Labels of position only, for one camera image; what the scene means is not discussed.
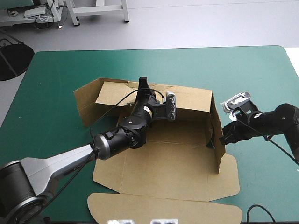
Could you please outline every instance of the green table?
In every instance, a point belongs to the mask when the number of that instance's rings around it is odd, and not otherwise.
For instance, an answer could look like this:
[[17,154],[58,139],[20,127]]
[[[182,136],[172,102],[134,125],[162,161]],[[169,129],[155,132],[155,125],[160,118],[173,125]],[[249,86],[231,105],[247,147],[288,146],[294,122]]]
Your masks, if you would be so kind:
[[[285,50],[279,46],[201,49],[104,50],[40,52],[29,70],[0,128],[0,164],[23,157],[49,157],[90,142],[76,109],[73,90],[110,77],[211,89],[222,123],[229,122],[220,102],[248,91],[262,111],[281,103],[299,105],[299,79]],[[104,119],[98,131],[115,125]],[[273,138],[289,150],[283,136]],[[246,211],[259,203],[279,221],[299,220],[299,172],[280,150],[262,138],[227,146],[238,160],[241,192],[216,203]],[[87,197],[111,190],[93,182],[94,162],[49,206],[52,220],[91,221]],[[269,220],[257,210],[252,220]]]

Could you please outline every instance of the cardboard box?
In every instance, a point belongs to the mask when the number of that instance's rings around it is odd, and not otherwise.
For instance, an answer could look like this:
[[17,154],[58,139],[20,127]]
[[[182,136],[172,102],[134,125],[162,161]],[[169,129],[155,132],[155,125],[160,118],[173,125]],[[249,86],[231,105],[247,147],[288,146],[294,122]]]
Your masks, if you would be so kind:
[[[176,218],[180,224],[239,224],[239,208],[210,202],[240,191],[236,160],[219,141],[222,129],[212,91],[150,86],[176,94],[177,119],[155,121],[141,148],[97,160],[94,181],[119,194],[91,194],[92,216],[103,224],[110,219],[146,224],[159,218]],[[83,123],[92,124],[136,88],[136,82],[99,78],[76,90]],[[132,94],[123,101],[114,115],[129,113],[135,98]]]

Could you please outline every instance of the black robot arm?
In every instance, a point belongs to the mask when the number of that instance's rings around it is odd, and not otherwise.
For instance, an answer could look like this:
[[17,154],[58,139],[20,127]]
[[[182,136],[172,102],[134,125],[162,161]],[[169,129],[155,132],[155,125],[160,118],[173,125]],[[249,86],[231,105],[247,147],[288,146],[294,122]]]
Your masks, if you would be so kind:
[[94,137],[98,158],[106,160],[127,148],[139,148],[146,142],[146,131],[154,120],[176,117],[176,99],[172,92],[166,93],[165,102],[160,103],[155,92],[150,90],[146,77],[139,79],[139,91],[130,116],[117,127]]
[[[87,162],[106,160],[127,148],[141,147],[154,120],[174,121],[175,117],[175,95],[167,92],[160,103],[147,78],[141,77],[131,115],[110,131],[94,136],[91,144],[47,159],[28,157],[0,167],[0,224],[27,223],[59,195]],[[55,193],[58,181],[74,171]]]
[[250,94],[243,92],[224,102],[223,109],[231,113],[233,120],[223,128],[223,137],[220,138],[223,145],[261,136],[252,127],[270,137],[283,134],[294,158],[299,161],[299,108],[282,104],[273,111],[261,112],[251,102]]

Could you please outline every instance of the power strip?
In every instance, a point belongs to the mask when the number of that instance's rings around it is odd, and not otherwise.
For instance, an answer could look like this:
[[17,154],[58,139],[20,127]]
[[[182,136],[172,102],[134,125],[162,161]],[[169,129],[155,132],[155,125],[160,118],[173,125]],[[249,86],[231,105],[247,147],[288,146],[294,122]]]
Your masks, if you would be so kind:
[[24,17],[28,18],[28,17],[32,17],[32,16],[36,16],[36,15],[42,15],[46,13],[46,6],[42,6],[42,7],[37,7],[37,8],[33,8],[30,10],[26,10],[24,13]]

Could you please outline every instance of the floor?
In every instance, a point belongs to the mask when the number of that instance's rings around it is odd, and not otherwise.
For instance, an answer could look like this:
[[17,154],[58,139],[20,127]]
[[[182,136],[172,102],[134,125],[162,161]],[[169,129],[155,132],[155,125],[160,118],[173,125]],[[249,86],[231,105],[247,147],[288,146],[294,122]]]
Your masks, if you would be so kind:
[[[281,45],[299,69],[299,0],[128,0],[128,7],[129,23],[121,14],[103,15],[83,17],[74,27],[68,16],[62,30],[32,24],[6,30],[35,52]],[[22,78],[0,82],[0,125]]]

